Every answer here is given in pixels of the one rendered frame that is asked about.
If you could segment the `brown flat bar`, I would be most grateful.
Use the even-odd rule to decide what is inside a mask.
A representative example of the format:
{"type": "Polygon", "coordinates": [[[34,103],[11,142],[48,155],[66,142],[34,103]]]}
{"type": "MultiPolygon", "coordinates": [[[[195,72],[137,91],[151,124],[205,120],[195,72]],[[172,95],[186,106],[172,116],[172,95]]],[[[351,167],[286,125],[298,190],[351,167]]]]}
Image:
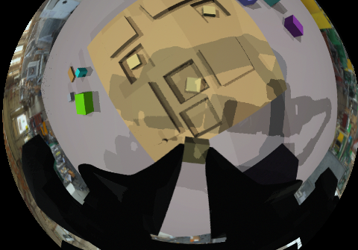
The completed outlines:
{"type": "Polygon", "coordinates": [[[74,72],[74,70],[72,70],[72,67],[69,67],[68,74],[69,74],[69,80],[71,80],[71,83],[74,82],[75,72],[74,72]]]}

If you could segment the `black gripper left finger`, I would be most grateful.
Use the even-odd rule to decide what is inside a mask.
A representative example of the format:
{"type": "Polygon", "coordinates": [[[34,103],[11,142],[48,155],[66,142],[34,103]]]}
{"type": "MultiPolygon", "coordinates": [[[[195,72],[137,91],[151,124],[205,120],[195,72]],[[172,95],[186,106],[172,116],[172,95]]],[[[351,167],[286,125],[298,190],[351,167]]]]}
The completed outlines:
{"type": "Polygon", "coordinates": [[[105,172],[83,163],[78,171],[84,183],[106,199],[144,215],[150,234],[158,236],[182,169],[184,145],[176,145],[164,157],[133,175],[105,172]]]}

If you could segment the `small teal block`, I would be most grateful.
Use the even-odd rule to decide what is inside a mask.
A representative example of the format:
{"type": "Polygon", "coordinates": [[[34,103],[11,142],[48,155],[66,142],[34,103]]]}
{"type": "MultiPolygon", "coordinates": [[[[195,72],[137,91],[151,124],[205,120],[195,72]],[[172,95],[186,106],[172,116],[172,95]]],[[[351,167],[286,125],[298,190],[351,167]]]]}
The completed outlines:
{"type": "Polygon", "coordinates": [[[75,76],[79,77],[86,77],[87,69],[86,68],[77,68],[77,72],[75,72],[75,76]]]}

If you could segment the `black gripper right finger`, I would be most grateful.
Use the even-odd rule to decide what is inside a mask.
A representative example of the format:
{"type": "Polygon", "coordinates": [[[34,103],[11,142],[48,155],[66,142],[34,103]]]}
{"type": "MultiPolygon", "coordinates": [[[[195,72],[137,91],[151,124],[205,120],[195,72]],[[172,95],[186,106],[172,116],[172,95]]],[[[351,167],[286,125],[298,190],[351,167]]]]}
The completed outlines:
{"type": "Polygon", "coordinates": [[[263,206],[286,199],[301,188],[302,180],[284,184],[259,184],[239,171],[213,147],[206,156],[211,239],[226,233],[254,215],[263,206]]]}

